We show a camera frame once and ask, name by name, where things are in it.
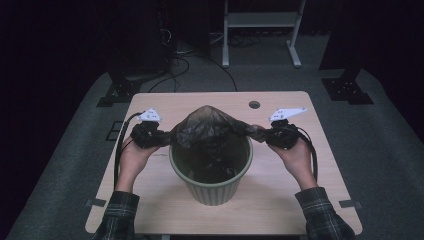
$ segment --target black curtain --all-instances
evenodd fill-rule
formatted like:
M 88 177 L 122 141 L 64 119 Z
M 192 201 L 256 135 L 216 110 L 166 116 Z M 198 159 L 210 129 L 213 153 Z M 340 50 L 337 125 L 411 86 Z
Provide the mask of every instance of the black curtain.
M 359 65 L 424 139 L 424 3 L 344 0 L 320 69 Z
M 5 239 L 63 132 L 104 73 L 89 1 L 0 3 L 1 205 Z

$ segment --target person's right hand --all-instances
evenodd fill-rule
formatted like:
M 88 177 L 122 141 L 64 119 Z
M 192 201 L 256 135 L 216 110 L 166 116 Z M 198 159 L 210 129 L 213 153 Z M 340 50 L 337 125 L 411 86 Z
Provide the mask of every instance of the person's right hand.
M 318 187 L 311 168 L 311 152 L 301 138 L 289 150 L 268 145 L 283 160 L 287 171 L 293 175 L 300 189 Z

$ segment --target plaid shirt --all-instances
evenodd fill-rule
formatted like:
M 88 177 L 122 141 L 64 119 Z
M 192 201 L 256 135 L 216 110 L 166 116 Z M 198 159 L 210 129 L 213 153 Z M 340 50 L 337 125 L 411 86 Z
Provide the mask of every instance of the plaid shirt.
M 134 218 L 140 197 L 127 192 L 113 192 L 103 221 L 93 239 L 134 239 Z
M 352 228 L 334 211 L 324 188 L 306 189 L 295 196 L 306 218 L 308 239 L 350 240 L 355 238 Z
M 296 198 L 306 218 L 308 239 L 355 238 L 352 228 L 334 211 L 324 188 L 304 190 L 297 193 Z M 134 218 L 139 200 L 140 197 L 132 193 L 114 192 L 93 239 L 134 239 Z

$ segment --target green trash can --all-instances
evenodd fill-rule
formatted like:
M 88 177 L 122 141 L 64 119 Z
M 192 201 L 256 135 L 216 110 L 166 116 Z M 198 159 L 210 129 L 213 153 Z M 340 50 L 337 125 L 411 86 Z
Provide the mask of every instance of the green trash can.
M 232 176 L 224 174 L 196 173 L 193 165 L 202 159 L 196 159 L 198 154 L 195 150 L 186 149 L 179 144 L 173 144 L 169 148 L 171 166 L 176 174 L 185 182 L 191 195 L 198 202 L 217 206 L 229 201 L 237 191 L 238 184 L 252 163 L 252 142 L 249 137 L 230 134 L 224 148 L 221 150 L 224 161 L 235 170 Z

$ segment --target wooden table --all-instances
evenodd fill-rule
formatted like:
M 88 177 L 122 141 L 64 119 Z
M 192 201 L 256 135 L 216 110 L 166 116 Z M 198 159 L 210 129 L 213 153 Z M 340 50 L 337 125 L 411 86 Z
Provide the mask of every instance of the wooden table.
M 260 103 L 258 109 L 249 107 Z M 325 187 L 336 212 L 353 228 L 362 231 L 354 207 L 342 208 L 339 201 L 350 200 L 330 146 L 309 95 L 305 92 L 220 92 L 220 93 L 148 93 L 134 96 L 126 119 L 136 112 L 155 108 L 163 121 L 159 129 L 170 131 L 197 108 L 211 105 L 248 124 L 270 128 L 268 117 L 277 108 L 306 107 L 305 113 L 289 119 L 305 129 L 318 155 L 318 183 Z M 138 123 L 133 119 L 127 135 Z M 134 193 L 141 197 L 135 218 L 135 232 L 144 234 L 237 234 L 304 235 L 305 219 L 294 197 L 299 187 L 283 162 L 265 143 L 252 140 L 253 162 L 241 179 L 235 196 L 220 206 L 206 206 L 190 195 L 169 161 L 169 147 L 154 153 L 137 178 Z M 115 149 L 97 193 L 97 199 L 109 201 L 113 191 Z M 104 207 L 93 206 L 86 230 L 96 231 Z

